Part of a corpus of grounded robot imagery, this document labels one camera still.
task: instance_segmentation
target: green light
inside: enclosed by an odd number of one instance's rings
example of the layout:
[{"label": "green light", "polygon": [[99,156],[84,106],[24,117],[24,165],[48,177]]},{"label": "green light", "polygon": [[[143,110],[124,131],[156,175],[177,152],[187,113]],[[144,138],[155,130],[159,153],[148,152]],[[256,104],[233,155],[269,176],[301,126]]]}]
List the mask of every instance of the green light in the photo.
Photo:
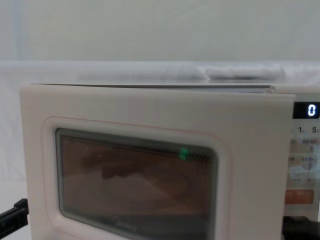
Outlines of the green light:
[{"label": "green light", "polygon": [[180,148],[179,158],[183,161],[187,161],[189,157],[189,150],[185,147]]}]

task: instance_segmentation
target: white surface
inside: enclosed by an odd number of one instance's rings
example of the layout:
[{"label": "white surface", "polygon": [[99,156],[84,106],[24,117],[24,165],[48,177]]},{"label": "white surface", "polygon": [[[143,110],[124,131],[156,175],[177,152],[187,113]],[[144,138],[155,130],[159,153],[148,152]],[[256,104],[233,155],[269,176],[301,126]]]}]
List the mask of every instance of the white surface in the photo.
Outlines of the white surface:
[{"label": "white surface", "polygon": [[318,0],[2,0],[0,59],[320,60]]},{"label": "white surface", "polygon": [[59,211],[53,171],[59,126],[212,147],[218,155],[214,239],[280,238],[293,101],[290,94],[24,88],[21,114],[33,240],[114,238]]}]

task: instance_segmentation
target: glass window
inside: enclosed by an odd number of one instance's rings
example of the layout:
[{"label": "glass window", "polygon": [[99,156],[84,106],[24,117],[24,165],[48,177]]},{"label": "glass window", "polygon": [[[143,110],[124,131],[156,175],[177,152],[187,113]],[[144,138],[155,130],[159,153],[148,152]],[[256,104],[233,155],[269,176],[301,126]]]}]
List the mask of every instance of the glass window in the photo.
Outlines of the glass window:
[{"label": "glass window", "polygon": [[217,160],[210,148],[59,128],[59,207],[130,239],[206,240]]}]

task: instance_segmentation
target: control panel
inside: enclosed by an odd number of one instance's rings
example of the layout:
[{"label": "control panel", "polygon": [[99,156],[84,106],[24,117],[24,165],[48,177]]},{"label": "control panel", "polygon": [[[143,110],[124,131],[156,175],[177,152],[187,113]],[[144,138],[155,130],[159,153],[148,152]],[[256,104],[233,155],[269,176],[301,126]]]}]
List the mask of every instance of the control panel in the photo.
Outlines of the control panel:
[{"label": "control panel", "polygon": [[288,157],[285,215],[318,220],[320,94],[297,94]]}]

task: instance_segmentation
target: digital display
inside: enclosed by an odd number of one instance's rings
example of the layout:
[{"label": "digital display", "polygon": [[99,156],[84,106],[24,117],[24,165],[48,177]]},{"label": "digital display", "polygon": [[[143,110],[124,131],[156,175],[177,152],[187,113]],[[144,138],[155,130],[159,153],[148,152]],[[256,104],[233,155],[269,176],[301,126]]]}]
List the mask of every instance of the digital display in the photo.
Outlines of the digital display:
[{"label": "digital display", "polygon": [[294,119],[318,119],[320,102],[296,101],[293,107]]}]

